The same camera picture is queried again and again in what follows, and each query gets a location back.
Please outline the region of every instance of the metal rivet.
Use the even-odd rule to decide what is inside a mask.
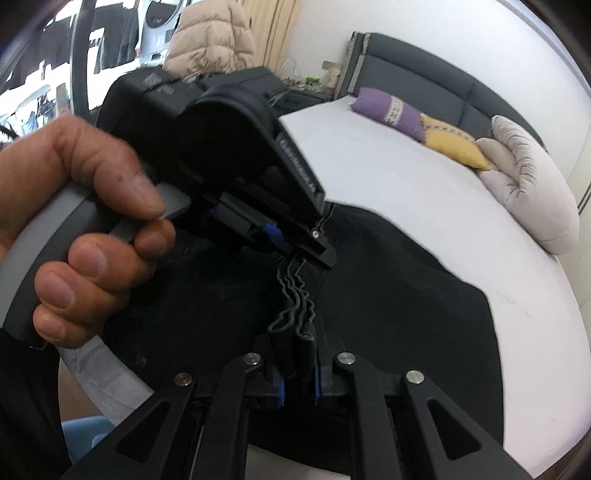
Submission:
[[[246,363],[247,365],[258,365],[261,363],[261,360],[261,356],[256,352],[247,353],[244,356],[244,363]]]
[[[425,375],[418,370],[409,370],[407,372],[407,380],[410,383],[414,383],[415,385],[423,383],[425,380]]]
[[[336,359],[339,361],[339,363],[343,364],[343,365],[352,365],[355,363],[355,360],[357,360],[355,358],[355,356],[352,353],[349,352],[341,352],[336,356]]]
[[[193,382],[193,377],[187,372],[181,372],[174,377],[174,383],[179,387],[186,387]]]

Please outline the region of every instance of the fingernail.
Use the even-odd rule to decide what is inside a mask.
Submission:
[[[164,235],[154,232],[144,240],[144,248],[150,252],[154,252],[156,255],[162,255],[168,248],[168,242]]]
[[[40,334],[56,342],[66,336],[66,328],[62,322],[49,313],[41,316],[35,328]]]
[[[74,302],[74,292],[70,286],[53,272],[46,275],[39,296],[47,303],[63,310]]]
[[[96,245],[84,244],[74,252],[71,264],[78,273],[90,278],[98,278],[107,268],[107,259]]]
[[[162,198],[160,198],[160,194],[158,194],[152,180],[150,180],[145,174],[140,173],[135,176],[134,187],[148,210],[153,212],[164,211],[164,202],[162,201]]]

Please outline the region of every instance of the purple pillow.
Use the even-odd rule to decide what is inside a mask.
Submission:
[[[421,112],[394,95],[375,88],[361,87],[351,109],[425,143]]]

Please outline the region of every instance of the white bed sheet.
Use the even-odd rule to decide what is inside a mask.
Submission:
[[[328,199],[378,212],[486,293],[501,352],[504,447],[536,477],[591,425],[591,353],[564,271],[468,168],[353,113],[351,101],[281,119]],[[60,355],[115,424],[152,394],[99,337]],[[252,447],[246,474],[256,480],[345,478]]]

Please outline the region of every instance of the white wall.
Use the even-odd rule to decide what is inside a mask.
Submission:
[[[416,45],[470,73],[539,133],[568,178],[591,124],[591,99],[556,52],[496,0],[302,0],[287,57],[302,76],[342,61],[354,30]]]
[[[577,202],[583,198],[590,182],[591,135],[587,137],[583,153],[569,179],[570,189]],[[580,215],[579,243],[569,253],[560,257],[560,263],[577,298],[591,345],[591,203]]]

